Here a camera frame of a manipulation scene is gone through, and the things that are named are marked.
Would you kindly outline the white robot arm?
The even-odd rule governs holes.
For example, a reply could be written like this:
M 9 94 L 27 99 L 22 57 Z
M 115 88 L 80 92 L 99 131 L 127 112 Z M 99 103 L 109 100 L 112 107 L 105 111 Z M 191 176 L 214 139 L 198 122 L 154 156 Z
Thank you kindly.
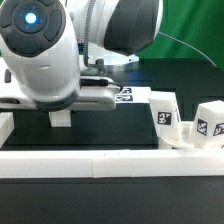
M 163 0 L 3 0 L 0 108 L 112 110 L 120 88 L 78 42 L 133 55 L 154 41 Z

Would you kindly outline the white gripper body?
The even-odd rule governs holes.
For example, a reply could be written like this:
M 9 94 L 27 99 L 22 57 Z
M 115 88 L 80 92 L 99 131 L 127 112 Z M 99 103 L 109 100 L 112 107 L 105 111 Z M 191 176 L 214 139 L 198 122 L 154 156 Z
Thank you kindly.
M 115 95 L 117 87 L 110 78 L 82 76 L 82 81 L 107 81 L 107 86 L 81 86 L 78 98 L 72 103 L 62 105 L 38 104 L 22 93 L 18 81 L 12 76 L 9 69 L 3 68 L 0 72 L 0 109 L 38 109 L 46 112 L 61 110 L 113 110 L 116 108 Z

